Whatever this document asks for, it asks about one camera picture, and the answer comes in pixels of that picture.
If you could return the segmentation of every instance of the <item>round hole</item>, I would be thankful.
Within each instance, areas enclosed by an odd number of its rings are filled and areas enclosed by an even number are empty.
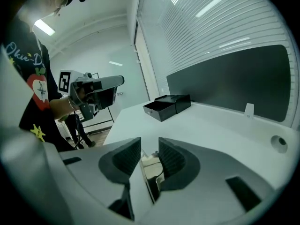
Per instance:
[[[272,136],[271,137],[271,144],[272,147],[279,153],[286,153],[287,151],[287,143],[286,141],[280,136]]]

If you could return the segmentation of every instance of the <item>black t-shirt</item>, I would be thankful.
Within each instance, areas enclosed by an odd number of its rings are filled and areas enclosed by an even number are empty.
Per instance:
[[[73,150],[61,137],[49,107],[49,102],[60,98],[60,94],[46,47],[30,32],[29,25],[15,19],[6,33],[4,48],[10,62],[34,92],[19,127],[33,132],[43,142],[53,143],[58,151]]]

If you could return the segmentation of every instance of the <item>apple graphic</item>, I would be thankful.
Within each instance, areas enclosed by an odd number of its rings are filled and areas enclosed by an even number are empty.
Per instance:
[[[41,111],[49,107],[47,79],[44,75],[31,74],[27,84],[34,91],[33,100]]]

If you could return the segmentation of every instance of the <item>small white tab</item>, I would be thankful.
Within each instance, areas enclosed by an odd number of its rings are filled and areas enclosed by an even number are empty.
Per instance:
[[[254,104],[247,103],[244,116],[250,119],[254,118]]]

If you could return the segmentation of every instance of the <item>person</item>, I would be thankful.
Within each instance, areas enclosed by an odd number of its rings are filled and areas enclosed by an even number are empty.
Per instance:
[[[82,123],[79,121],[79,116],[77,114],[70,114],[62,117],[58,120],[58,122],[65,122],[66,126],[69,129],[69,132],[73,138],[74,144],[77,145],[78,143],[78,137],[76,134],[76,130],[79,129],[80,137],[85,141],[85,143],[88,145],[88,147],[94,147],[96,143],[94,141],[91,141],[88,136],[86,135]],[[82,149],[83,145],[81,143],[78,143],[78,148]]]
[[[74,148],[61,137],[55,119],[79,108],[69,97],[56,98],[57,85],[50,70],[48,50],[32,28],[35,21],[57,13],[71,1],[27,0],[9,24],[3,43],[10,63],[34,92],[19,127],[31,131],[43,142],[53,143],[58,151]],[[84,91],[80,91],[80,98],[84,99]]]

